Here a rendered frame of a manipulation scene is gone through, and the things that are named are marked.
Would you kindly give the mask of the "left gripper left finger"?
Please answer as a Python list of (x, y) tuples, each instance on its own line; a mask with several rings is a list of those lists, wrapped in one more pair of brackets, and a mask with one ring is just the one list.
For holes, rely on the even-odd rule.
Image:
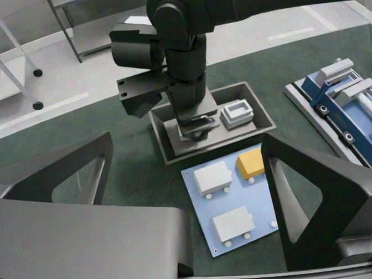
[(0, 169), (0, 197), (53, 203), (55, 187), (95, 159), (74, 204), (101, 205), (113, 156), (110, 132)]

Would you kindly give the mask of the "yellow block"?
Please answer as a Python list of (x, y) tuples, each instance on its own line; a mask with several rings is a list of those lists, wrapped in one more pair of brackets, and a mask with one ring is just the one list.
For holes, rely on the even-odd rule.
[(261, 147), (238, 155), (235, 163), (244, 180), (265, 172)]

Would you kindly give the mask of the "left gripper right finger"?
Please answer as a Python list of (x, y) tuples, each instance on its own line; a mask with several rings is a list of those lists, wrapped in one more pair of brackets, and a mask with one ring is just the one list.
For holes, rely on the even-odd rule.
[[(261, 156), (287, 271), (309, 270), (339, 240), (372, 235), (372, 169), (265, 132)], [(311, 220), (279, 159), (322, 192)]]

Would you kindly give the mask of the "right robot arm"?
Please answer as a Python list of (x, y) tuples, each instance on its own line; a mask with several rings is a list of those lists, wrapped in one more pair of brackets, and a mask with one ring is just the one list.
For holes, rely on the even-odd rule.
[(339, 1), (350, 0), (147, 0), (147, 14), (122, 16), (109, 32), (116, 65), (150, 69), (116, 80), (120, 100), (128, 115), (139, 118), (160, 102), (164, 91), (173, 112), (195, 107), (194, 83), (176, 82), (168, 72), (181, 80), (197, 79), (206, 69), (206, 33), (216, 25)]

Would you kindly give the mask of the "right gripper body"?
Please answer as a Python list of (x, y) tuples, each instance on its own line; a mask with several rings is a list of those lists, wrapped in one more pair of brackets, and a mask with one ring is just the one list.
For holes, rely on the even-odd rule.
[(204, 115), (209, 117), (218, 112), (218, 106), (206, 86), (206, 69), (197, 79), (190, 81), (174, 78), (169, 72), (168, 75), (172, 80), (182, 84), (194, 83), (195, 107), (174, 113), (182, 135), (186, 137), (210, 129), (206, 118), (192, 122), (194, 118)]

